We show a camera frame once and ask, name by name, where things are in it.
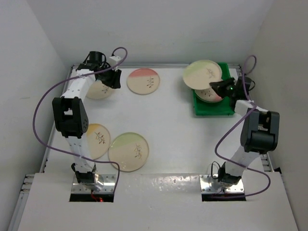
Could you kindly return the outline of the cream plate green section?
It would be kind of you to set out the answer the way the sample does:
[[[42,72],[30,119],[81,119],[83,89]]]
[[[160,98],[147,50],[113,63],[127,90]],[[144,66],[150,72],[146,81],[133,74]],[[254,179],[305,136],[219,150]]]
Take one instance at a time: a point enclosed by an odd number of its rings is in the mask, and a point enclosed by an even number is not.
[[[111,143],[108,157],[109,161],[118,163],[120,171],[133,172],[145,165],[149,153],[149,144],[142,135],[126,132]]]
[[[211,60],[199,60],[185,68],[182,78],[189,88],[205,90],[210,88],[210,83],[222,80],[222,69]]]

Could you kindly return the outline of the cream plate yellow section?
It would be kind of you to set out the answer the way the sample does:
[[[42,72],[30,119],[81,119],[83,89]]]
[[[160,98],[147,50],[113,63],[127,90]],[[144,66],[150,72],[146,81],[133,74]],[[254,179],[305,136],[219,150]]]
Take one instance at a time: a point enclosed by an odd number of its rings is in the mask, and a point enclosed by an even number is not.
[[[101,158],[109,149],[111,142],[109,130],[101,124],[89,124],[86,136],[91,158]]]

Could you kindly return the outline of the cream plate green section front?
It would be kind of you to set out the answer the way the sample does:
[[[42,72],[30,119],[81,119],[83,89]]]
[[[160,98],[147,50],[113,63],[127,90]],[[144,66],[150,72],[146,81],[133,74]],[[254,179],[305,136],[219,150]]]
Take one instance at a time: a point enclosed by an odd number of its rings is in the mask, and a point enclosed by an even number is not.
[[[149,144],[142,135],[126,132],[111,143],[108,157],[109,161],[118,163],[120,171],[133,172],[145,165],[149,153]]]

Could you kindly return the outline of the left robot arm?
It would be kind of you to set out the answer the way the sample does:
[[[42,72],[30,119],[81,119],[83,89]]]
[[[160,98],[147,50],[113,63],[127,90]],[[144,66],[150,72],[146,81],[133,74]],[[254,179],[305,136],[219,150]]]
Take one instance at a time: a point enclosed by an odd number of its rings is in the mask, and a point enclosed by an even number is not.
[[[99,186],[99,175],[94,162],[90,161],[90,149],[86,137],[89,119],[83,104],[95,82],[112,89],[120,88],[121,70],[119,56],[109,58],[98,51],[91,51],[86,60],[76,69],[76,78],[61,97],[52,101],[56,129],[65,137],[71,152],[75,154],[72,169],[78,183],[94,189]]]

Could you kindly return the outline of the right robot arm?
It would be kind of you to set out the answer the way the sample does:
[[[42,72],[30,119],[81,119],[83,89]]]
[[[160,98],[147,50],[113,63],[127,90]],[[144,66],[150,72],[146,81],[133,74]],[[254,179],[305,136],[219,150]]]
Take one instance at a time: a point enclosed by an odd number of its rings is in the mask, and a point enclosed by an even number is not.
[[[244,123],[238,150],[231,159],[220,156],[225,160],[217,176],[217,181],[222,185],[237,184],[244,170],[248,169],[259,154],[273,151],[278,145],[280,114],[260,108],[247,99],[254,86],[255,82],[248,77],[210,83],[214,92],[221,98],[228,97],[232,110],[242,116],[232,128]]]

